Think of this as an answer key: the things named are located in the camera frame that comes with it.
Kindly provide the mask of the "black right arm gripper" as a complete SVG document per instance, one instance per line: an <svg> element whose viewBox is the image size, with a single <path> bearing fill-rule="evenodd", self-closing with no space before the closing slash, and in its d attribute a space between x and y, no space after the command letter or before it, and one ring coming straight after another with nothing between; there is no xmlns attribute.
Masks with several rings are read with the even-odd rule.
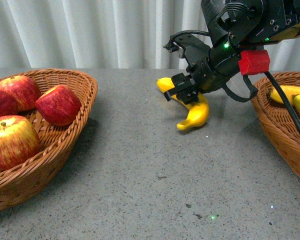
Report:
<svg viewBox="0 0 300 240"><path fill-rule="evenodd" d="M167 101L175 96L184 104L197 103L200 93L219 90L239 72L239 53L231 47L187 47L186 71L172 76L173 88L166 90Z"/></svg>

